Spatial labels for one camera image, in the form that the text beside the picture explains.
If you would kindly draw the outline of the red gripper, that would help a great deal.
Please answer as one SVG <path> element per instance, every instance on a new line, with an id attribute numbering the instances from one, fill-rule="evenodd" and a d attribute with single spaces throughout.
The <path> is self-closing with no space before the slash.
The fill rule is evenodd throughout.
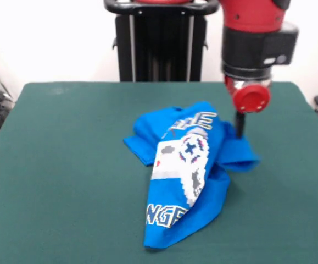
<path id="1" fill-rule="evenodd" d="M 224 83 L 237 110 L 235 114 L 236 137 L 241 138 L 244 133 L 246 113 L 261 112 L 269 104 L 271 80 L 237 80 L 225 75 Z"/>

